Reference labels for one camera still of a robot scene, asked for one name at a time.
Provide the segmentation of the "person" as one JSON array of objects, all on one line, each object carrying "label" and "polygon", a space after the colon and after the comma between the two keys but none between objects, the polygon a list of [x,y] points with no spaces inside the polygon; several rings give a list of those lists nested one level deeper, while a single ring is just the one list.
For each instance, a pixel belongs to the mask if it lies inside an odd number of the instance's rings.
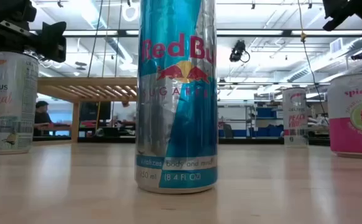
[{"label": "person", "polygon": [[136,128],[136,107],[129,101],[122,101],[121,106],[115,109],[114,119],[121,129],[134,131]]},{"label": "person", "polygon": [[35,105],[34,137],[48,136],[50,133],[39,129],[41,126],[48,126],[52,123],[48,114],[48,105],[46,101],[38,101]]}]

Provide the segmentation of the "black office chair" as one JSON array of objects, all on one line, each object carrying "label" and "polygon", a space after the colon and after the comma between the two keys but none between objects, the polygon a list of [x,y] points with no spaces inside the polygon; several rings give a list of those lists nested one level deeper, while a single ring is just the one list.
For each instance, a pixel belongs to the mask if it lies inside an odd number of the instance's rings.
[{"label": "black office chair", "polygon": [[230,124],[224,124],[223,125],[223,132],[224,132],[224,137],[226,139],[233,139],[234,136],[233,136],[233,130],[232,130],[232,127]]}]

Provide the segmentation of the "silver ceiling air duct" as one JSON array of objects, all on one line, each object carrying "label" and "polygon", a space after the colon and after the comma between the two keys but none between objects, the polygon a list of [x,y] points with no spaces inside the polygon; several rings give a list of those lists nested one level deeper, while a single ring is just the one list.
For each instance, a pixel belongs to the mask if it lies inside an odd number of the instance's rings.
[{"label": "silver ceiling air duct", "polygon": [[322,68],[325,68],[336,62],[337,59],[352,56],[359,50],[362,50],[362,37],[359,38],[347,38],[343,37],[344,47],[342,52],[336,55],[332,55],[330,50],[324,54],[309,58],[309,62],[305,62],[303,65],[293,69],[288,76],[286,76],[282,82],[294,82],[306,75],[311,74],[311,70],[316,72]]}]

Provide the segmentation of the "Spindrift raspberry lime can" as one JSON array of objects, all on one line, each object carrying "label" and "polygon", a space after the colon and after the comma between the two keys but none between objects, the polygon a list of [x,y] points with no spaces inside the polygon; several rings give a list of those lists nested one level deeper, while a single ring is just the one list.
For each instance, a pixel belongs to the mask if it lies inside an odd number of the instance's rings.
[{"label": "Spindrift raspberry lime can", "polygon": [[362,73],[334,78],[327,91],[330,149],[362,157]]}]

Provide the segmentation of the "Celsius tropical vibe can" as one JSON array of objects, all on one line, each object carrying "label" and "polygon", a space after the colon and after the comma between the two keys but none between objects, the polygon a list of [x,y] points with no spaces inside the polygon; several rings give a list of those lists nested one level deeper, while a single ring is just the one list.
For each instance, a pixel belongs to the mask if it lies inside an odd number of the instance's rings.
[{"label": "Celsius tropical vibe can", "polygon": [[31,149],[38,77],[36,58],[0,52],[0,154]]}]

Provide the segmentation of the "blue silver Red Bull can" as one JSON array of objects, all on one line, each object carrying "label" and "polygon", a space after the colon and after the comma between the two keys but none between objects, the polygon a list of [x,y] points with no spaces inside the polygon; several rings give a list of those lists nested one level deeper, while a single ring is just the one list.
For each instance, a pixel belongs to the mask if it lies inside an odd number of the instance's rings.
[{"label": "blue silver Red Bull can", "polygon": [[218,179],[215,0],[141,0],[135,180],[190,194]]}]

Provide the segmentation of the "wooden slatted shelf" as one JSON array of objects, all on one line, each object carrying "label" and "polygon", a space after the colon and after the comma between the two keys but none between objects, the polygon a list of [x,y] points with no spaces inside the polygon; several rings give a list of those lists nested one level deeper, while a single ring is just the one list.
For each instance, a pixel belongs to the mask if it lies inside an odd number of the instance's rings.
[{"label": "wooden slatted shelf", "polygon": [[40,77],[37,82],[40,94],[73,104],[71,142],[76,144],[80,127],[80,103],[85,101],[136,101],[136,78],[87,78],[87,77]]}]

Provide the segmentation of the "black monitor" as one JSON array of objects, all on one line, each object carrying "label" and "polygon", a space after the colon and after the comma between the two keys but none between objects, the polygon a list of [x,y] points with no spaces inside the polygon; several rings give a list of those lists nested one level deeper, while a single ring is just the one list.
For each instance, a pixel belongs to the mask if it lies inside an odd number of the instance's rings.
[{"label": "black monitor", "polygon": [[99,118],[107,120],[111,118],[111,103],[103,102],[81,102],[80,104],[80,121],[93,121]]}]

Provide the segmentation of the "white round ceiling lamp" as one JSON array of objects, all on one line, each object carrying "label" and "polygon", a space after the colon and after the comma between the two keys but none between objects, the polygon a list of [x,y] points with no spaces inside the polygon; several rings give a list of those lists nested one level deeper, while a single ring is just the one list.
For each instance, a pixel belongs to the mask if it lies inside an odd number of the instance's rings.
[{"label": "white round ceiling lamp", "polygon": [[136,21],[139,18],[139,3],[122,4],[122,17],[126,22]]}]

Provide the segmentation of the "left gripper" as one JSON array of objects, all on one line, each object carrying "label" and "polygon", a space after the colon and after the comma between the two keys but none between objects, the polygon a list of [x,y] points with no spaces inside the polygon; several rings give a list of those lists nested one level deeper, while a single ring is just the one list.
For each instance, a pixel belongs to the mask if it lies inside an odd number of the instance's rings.
[{"label": "left gripper", "polygon": [[63,33],[67,23],[43,22],[39,44],[38,36],[30,33],[29,28],[36,15],[31,0],[0,0],[0,52],[21,54],[31,50],[48,60],[66,61],[67,41]]}]

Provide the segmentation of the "white ceiling vent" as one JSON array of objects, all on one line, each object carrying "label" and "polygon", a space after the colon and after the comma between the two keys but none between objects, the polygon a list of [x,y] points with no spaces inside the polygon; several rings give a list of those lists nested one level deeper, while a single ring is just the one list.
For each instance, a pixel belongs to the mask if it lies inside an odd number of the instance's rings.
[{"label": "white ceiling vent", "polygon": [[330,43],[330,53],[332,55],[339,54],[340,52],[342,52],[343,47],[344,47],[343,38],[342,37],[337,38],[336,40]]}]

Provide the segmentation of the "rack with blue bins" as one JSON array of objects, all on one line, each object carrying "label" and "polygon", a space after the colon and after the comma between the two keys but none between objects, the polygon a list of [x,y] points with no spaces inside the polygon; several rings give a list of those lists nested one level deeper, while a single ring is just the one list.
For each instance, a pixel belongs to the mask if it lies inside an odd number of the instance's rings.
[{"label": "rack with blue bins", "polygon": [[275,139],[282,136],[284,122],[281,105],[254,102],[247,105],[245,112],[248,138]]}]

